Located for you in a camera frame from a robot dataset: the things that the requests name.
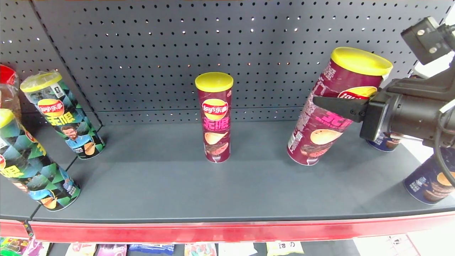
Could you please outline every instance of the perforated metal panel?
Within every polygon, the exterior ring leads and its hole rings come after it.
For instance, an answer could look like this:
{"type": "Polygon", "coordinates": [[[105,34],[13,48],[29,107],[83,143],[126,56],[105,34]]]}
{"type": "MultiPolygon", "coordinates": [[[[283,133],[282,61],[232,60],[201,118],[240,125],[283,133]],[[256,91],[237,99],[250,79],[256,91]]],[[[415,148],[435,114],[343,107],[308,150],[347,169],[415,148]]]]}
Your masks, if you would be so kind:
{"type": "Polygon", "coordinates": [[[388,58],[394,63],[389,79],[405,77],[416,58],[399,33],[422,17],[442,21],[453,4],[33,3],[77,84],[104,117],[102,112],[198,109],[193,82],[209,71],[234,77],[234,108],[298,108],[338,46],[388,58]]]}
{"type": "MultiPolygon", "coordinates": [[[[66,70],[36,16],[33,5],[29,1],[12,0],[2,0],[0,4],[1,63],[15,69],[20,81],[37,74],[40,70],[58,70],[84,110],[90,111],[85,97],[76,87],[71,74],[66,70]]],[[[22,93],[20,93],[20,101],[23,113],[37,112],[35,106],[22,93]]]]}

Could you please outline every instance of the tipped over chip can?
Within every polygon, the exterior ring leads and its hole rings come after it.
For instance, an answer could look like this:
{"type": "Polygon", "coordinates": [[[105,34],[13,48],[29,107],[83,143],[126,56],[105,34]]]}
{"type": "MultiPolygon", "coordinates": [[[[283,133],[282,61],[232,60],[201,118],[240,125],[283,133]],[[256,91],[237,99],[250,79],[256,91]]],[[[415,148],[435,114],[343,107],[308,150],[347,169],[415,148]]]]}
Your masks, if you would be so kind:
{"type": "Polygon", "coordinates": [[[103,140],[59,72],[30,76],[20,89],[80,159],[101,153],[105,146],[103,140]]]}
{"type": "MultiPolygon", "coordinates": [[[[455,178],[455,148],[441,148],[441,155],[455,178]]],[[[405,178],[403,184],[411,196],[427,205],[435,205],[455,191],[434,154],[405,178]]]]}
{"type": "Polygon", "coordinates": [[[234,79],[225,73],[209,72],[196,77],[201,105],[204,152],[212,163],[231,155],[231,95],[234,79]]]}
{"type": "Polygon", "coordinates": [[[316,164],[352,123],[314,105],[314,96],[368,99],[391,69],[392,63],[373,53],[350,47],[336,48],[300,113],[288,141],[289,156],[299,164],[316,164]]]}
{"type": "Polygon", "coordinates": [[[0,109],[0,174],[50,211],[69,206],[81,191],[9,109],[0,109]]]}

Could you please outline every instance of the cable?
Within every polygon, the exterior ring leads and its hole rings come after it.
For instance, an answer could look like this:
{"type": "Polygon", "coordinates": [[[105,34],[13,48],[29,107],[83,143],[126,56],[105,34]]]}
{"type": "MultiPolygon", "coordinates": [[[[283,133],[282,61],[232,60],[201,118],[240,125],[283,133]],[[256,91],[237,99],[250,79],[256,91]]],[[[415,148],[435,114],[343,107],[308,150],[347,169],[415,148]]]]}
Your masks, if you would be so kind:
{"type": "MultiPolygon", "coordinates": [[[[447,112],[452,114],[454,109],[455,109],[455,107],[451,107],[447,112]]],[[[445,160],[442,157],[441,148],[440,148],[441,147],[441,135],[443,132],[441,127],[444,127],[448,121],[447,112],[442,113],[442,112],[438,111],[438,117],[437,117],[438,126],[436,127],[436,132],[435,132],[435,146],[433,148],[433,152],[436,157],[436,162],[438,163],[439,167],[441,168],[442,173],[444,173],[445,177],[450,182],[450,184],[452,184],[452,186],[455,187],[455,178],[452,176],[452,173],[450,172],[449,168],[445,164],[445,160]]]]}

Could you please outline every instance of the barcode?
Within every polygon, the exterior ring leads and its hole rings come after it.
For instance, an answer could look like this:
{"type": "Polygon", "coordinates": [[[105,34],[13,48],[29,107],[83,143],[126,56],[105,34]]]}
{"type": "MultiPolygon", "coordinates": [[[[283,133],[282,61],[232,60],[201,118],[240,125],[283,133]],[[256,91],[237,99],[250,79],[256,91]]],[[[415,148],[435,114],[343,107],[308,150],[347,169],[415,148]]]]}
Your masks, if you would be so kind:
{"type": "Polygon", "coordinates": [[[0,139],[0,148],[4,148],[6,146],[8,146],[8,144],[4,140],[0,139]]]}
{"type": "Polygon", "coordinates": [[[295,135],[295,138],[297,139],[297,141],[300,141],[302,139],[302,134],[300,132],[297,132],[297,134],[295,135]]]}
{"type": "Polygon", "coordinates": [[[60,97],[62,97],[65,94],[58,84],[55,84],[55,85],[51,86],[51,88],[54,91],[54,93],[57,96],[57,98],[60,98],[60,97]]]}
{"type": "Polygon", "coordinates": [[[295,136],[294,136],[294,133],[291,134],[291,138],[289,139],[288,141],[288,148],[291,149],[292,148],[292,144],[294,144],[294,141],[295,141],[295,136]]]}

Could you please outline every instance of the can label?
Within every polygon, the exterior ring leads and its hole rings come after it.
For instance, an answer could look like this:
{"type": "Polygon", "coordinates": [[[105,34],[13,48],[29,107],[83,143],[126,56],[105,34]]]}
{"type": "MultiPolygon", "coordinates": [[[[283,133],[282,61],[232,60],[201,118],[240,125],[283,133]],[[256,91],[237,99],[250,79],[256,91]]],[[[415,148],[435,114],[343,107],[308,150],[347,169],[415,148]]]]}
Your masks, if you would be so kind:
{"type": "Polygon", "coordinates": [[[213,163],[226,161],[231,153],[231,89],[224,92],[199,90],[204,151],[213,163]]]}
{"type": "Polygon", "coordinates": [[[1,128],[0,134],[5,144],[0,148],[0,174],[14,186],[51,211],[61,210],[77,198],[79,186],[16,120],[1,128]]]}
{"type": "Polygon", "coordinates": [[[104,149],[103,140],[62,80],[25,95],[79,158],[90,159],[104,149]]]}
{"type": "Polygon", "coordinates": [[[377,150],[392,152],[400,144],[400,139],[391,138],[391,134],[402,136],[399,133],[381,133],[375,141],[367,140],[367,142],[377,150]]]}
{"type": "Polygon", "coordinates": [[[316,81],[288,141],[288,154],[299,164],[313,165],[352,123],[331,111],[316,106],[314,96],[367,99],[377,91],[381,76],[351,72],[333,61],[316,81]]]}
{"type": "MultiPolygon", "coordinates": [[[[450,173],[455,177],[455,149],[441,148],[441,154],[450,173]]],[[[403,184],[414,198],[428,205],[437,204],[455,190],[441,172],[434,155],[405,178],[403,184]]]]}

